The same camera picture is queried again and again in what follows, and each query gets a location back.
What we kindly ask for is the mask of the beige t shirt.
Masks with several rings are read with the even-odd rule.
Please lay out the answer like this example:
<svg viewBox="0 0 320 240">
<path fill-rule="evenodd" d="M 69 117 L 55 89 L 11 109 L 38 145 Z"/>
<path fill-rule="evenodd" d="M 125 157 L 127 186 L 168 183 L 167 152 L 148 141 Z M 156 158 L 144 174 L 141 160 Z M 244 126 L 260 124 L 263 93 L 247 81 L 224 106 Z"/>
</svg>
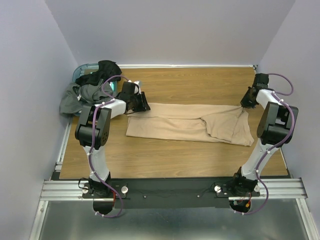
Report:
<svg viewBox="0 0 320 240">
<path fill-rule="evenodd" d="M 128 117 L 126 136 L 250 147 L 249 114 L 236 105 L 150 103 Z"/>
</svg>

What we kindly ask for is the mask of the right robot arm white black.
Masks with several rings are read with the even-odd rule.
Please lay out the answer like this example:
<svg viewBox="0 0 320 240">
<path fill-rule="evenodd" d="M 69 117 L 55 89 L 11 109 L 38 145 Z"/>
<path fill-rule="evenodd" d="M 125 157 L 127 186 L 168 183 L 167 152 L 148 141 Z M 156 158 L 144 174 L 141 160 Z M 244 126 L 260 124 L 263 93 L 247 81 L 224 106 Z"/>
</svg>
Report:
<svg viewBox="0 0 320 240">
<path fill-rule="evenodd" d="M 285 95 L 269 88 L 269 76 L 284 78 L 294 92 L 288 78 L 278 73 L 257 73 L 240 104 L 245 108 L 261 105 L 264 109 L 257 127 L 257 143 L 247 162 L 233 175 L 230 191 L 236 196 L 252 193 L 260 181 L 261 171 L 271 156 L 284 144 L 288 144 L 294 133 L 299 109 L 284 102 Z"/>
</svg>

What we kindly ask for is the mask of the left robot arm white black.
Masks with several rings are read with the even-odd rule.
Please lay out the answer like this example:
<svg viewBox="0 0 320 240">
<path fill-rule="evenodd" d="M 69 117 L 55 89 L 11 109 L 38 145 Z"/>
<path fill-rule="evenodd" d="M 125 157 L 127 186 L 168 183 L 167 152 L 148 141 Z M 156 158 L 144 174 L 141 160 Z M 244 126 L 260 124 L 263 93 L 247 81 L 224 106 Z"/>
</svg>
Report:
<svg viewBox="0 0 320 240">
<path fill-rule="evenodd" d="M 111 119 L 120 115 L 149 111 L 140 81 L 125 81 L 121 91 L 106 102 L 84 105 L 75 138 L 83 147 L 90 168 L 88 183 L 81 189 L 84 195 L 101 198 L 111 195 L 111 174 L 105 157 L 105 144 L 109 138 Z"/>
</svg>

